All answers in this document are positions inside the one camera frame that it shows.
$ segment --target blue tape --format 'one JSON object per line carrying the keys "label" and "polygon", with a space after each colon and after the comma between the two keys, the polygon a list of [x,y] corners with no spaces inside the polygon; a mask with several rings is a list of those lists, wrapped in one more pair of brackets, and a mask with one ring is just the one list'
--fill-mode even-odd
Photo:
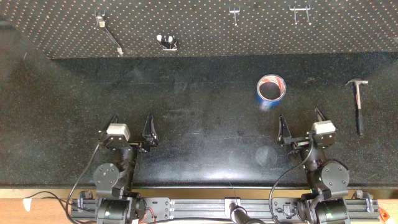
{"label": "blue tape", "polygon": [[[272,83],[275,83],[276,85],[278,85],[279,90],[280,90],[280,96],[278,98],[276,98],[274,100],[269,100],[260,93],[260,86],[267,82],[272,82]],[[277,106],[286,94],[285,80],[283,78],[281,78],[280,76],[274,75],[274,74],[264,75],[257,83],[257,92],[256,93],[257,93],[256,94],[257,100],[259,101],[261,108],[271,109],[271,108]]]}

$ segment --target hammer handle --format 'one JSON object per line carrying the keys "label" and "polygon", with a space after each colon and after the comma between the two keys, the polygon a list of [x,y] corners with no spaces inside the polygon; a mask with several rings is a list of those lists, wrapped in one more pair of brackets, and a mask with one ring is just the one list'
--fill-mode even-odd
{"label": "hammer handle", "polygon": [[363,133],[363,117],[362,117],[362,110],[361,109],[357,109],[356,110],[356,125],[357,125],[358,134],[360,136],[364,136],[364,133]]}

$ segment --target black pegboard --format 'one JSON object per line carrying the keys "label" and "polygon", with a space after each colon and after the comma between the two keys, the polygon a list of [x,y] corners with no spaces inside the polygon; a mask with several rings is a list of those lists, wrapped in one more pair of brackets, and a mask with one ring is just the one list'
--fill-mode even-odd
{"label": "black pegboard", "polygon": [[[297,12],[289,5],[311,5]],[[240,7],[238,26],[229,7]],[[398,2],[393,0],[2,0],[0,13],[49,58],[117,57],[94,13],[126,57],[310,54],[398,51]],[[178,51],[164,52],[157,34],[174,35]]]}

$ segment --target white tag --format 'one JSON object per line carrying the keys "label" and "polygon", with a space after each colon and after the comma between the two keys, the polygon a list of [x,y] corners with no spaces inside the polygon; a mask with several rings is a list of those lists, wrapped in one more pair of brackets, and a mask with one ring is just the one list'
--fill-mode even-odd
{"label": "white tag", "polygon": [[30,205],[32,204],[32,199],[31,198],[24,198],[22,203],[24,204],[25,210],[27,212],[30,211]]}

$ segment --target black countertop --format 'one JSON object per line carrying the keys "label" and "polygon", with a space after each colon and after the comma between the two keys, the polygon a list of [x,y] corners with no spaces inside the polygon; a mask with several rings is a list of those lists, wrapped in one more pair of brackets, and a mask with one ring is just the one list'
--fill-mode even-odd
{"label": "black countertop", "polygon": [[[326,156],[348,165],[351,188],[398,186],[397,54],[49,60],[34,49],[23,59],[24,46],[0,54],[2,188],[71,187],[115,112],[133,138],[148,113],[155,118],[160,145],[139,154],[136,188],[269,188],[300,162],[276,145],[279,115],[304,136],[316,107],[338,128]],[[255,92],[267,73],[285,79],[287,94],[263,112]],[[345,86],[352,78],[369,80],[361,87],[363,138],[353,87]],[[81,184],[92,186],[93,171],[108,161],[112,153],[101,150]],[[279,186],[306,187],[304,171]]]}

